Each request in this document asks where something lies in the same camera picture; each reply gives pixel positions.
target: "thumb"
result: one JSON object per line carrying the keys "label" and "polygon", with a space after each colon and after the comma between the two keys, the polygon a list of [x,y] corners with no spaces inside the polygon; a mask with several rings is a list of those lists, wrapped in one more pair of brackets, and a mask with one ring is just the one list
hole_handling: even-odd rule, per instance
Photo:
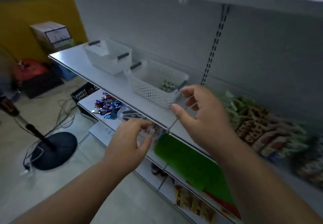
{"label": "thumb", "polygon": [[190,130],[193,126],[193,123],[195,122],[195,119],[192,118],[187,111],[184,110],[180,105],[178,104],[172,104],[171,109],[173,113],[175,114],[176,118],[180,121],[180,123],[183,125],[183,127],[186,130]]}
{"label": "thumb", "polygon": [[152,141],[152,135],[149,135],[143,140],[143,142],[139,146],[138,150],[140,151],[140,153],[143,154],[143,156],[147,154],[150,148],[151,141]]}

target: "black round base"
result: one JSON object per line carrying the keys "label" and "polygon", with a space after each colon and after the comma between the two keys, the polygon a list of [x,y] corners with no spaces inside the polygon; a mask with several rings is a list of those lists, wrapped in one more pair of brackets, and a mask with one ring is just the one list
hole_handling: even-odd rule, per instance
{"label": "black round base", "polygon": [[31,156],[31,164],[39,170],[51,170],[65,163],[75,152],[78,141],[69,132],[59,132],[47,137],[56,150],[51,150],[41,141]]}

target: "yellow wall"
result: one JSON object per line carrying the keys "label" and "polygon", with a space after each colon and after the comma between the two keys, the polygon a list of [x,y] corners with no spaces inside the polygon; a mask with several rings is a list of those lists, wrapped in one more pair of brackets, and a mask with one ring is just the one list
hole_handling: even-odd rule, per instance
{"label": "yellow wall", "polygon": [[17,58],[47,61],[30,25],[53,21],[67,26],[76,42],[87,42],[74,0],[17,0],[0,2],[0,45]]}

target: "hand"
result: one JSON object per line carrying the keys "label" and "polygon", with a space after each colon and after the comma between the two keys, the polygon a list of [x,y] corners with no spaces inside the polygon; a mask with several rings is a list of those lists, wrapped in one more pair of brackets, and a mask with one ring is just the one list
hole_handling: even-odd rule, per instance
{"label": "hand", "polygon": [[135,170],[142,162],[151,144],[149,135],[137,146],[137,136],[141,129],[152,125],[151,121],[131,119],[119,125],[114,133],[103,157],[103,161],[111,162],[125,175]]}
{"label": "hand", "polygon": [[197,103],[192,106],[193,111],[198,111],[195,119],[178,104],[171,106],[192,140],[216,161],[231,153],[232,148],[229,144],[236,136],[221,102],[205,86],[187,86],[181,89],[181,93],[185,98],[189,98],[186,106]]}

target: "gray floor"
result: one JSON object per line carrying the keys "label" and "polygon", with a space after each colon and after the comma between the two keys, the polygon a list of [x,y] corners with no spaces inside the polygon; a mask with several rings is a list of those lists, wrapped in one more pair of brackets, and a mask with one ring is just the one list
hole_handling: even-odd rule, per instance
{"label": "gray floor", "polygon": [[[21,115],[42,133],[53,128],[62,100],[85,81],[76,78],[44,95],[29,100],[22,97],[16,106]],[[75,120],[66,129],[80,142],[93,123],[82,117],[78,109],[73,110]],[[74,156],[61,167],[50,171],[35,170],[32,175],[20,176],[22,161],[35,138],[17,126],[13,118],[0,112],[0,223],[14,218],[50,196],[98,162],[105,148],[89,135]],[[153,190],[136,173],[132,172],[110,194],[91,222],[97,223],[191,223],[167,200]]]}

